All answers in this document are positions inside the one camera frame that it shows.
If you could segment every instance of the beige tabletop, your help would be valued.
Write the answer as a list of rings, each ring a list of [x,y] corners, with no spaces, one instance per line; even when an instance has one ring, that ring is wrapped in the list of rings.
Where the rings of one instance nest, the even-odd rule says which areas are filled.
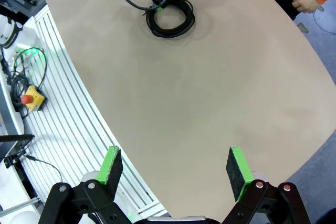
[[[148,4],[145,0],[134,0]],[[173,217],[222,221],[230,146],[277,186],[336,126],[336,89],[273,0],[189,0],[196,24],[154,37],[124,0],[47,0],[81,79]],[[175,25],[167,9],[159,23]]]

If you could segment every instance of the human hand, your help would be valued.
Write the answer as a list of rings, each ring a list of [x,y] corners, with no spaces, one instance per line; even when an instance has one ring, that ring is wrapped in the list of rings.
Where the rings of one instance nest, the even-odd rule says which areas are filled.
[[[293,0],[292,5],[299,11],[303,13],[313,13],[321,4],[317,0]]]

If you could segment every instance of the screw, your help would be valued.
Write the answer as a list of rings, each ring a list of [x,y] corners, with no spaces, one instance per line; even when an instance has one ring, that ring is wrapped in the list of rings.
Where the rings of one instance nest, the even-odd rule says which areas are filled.
[[[96,186],[96,185],[95,185],[94,183],[90,183],[90,184],[88,185],[88,188],[89,188],[89,189],[94,189],[95,186]]]
[[[284,188],[285,191],[290,191],[290,185],[284,185],[283,188]]]
[[[264,184],[262,183],[262,182],[257,182],[256,183],[256,187],[258,187],[258,188],[263,188],[264,187]]]
[[[65,191],[66,189],[67,189],[66,186],[61,186],[61,187],[59,188],[59,191]]]

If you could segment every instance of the gray floor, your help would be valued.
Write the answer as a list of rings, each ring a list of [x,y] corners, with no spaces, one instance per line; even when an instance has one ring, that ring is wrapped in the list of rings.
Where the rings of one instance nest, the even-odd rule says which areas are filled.
[[[324,12],[317,11],[316,21],[325,30],[336,33],[336,0],[324,5]],[[336,35],[325,33],[313,20],[312,14],[299,14],[295,23],[303,23],[305,34],[332,80],[336,83]],[[336,131],[323,146],[288,181],[297,185],[311,223],[336,207]],[[255,215],[251,223],[268,223],[263,215]]]

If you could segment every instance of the green tape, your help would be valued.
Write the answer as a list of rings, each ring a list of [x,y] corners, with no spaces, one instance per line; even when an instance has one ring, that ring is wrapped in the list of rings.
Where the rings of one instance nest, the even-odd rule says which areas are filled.
[[[249,186],[251,184],[251,182],[254,180],[253,174],[250,170],[250,168],[248,167],[248,164],[246,162],[246,159],[243,155],[242,150],[240,149],[240,147],[232,147],[232,152],[235,156],[235,159],[237,161],[237,164],[239,166],[239,170],[242,173],[242,176],[244,178],[244,186],[240,191],[240,195],[237,199],[237,201],[240,201],[240,199],[242,198],[243,194],[246,191],[247,186]]]
[[[100,184],[106,185],[107,179],[109,177],[111,167],[114,163],[114,160],[118,154],[119,147],[117,146],[110,146],[106,156],[104,158],[104,161],[100,167],[99,173],[96,176],[95,180],[98,180]]]

